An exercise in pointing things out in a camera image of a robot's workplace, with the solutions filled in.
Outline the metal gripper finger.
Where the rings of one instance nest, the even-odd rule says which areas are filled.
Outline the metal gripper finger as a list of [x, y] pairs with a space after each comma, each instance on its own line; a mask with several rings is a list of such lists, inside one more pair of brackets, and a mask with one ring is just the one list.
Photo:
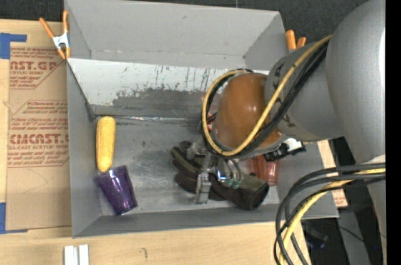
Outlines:
[[205, 157], [206, 147], [199, 142], [192, 142], [186, 150], [187, 159], [195, 159], [196, 157]]
[[205, 173], [200, 173], [197, 176], [194, 202], [196, 204], [205, 204], [209, 200], [210, 189], [211, 182], [209, 180], [209, 175]]

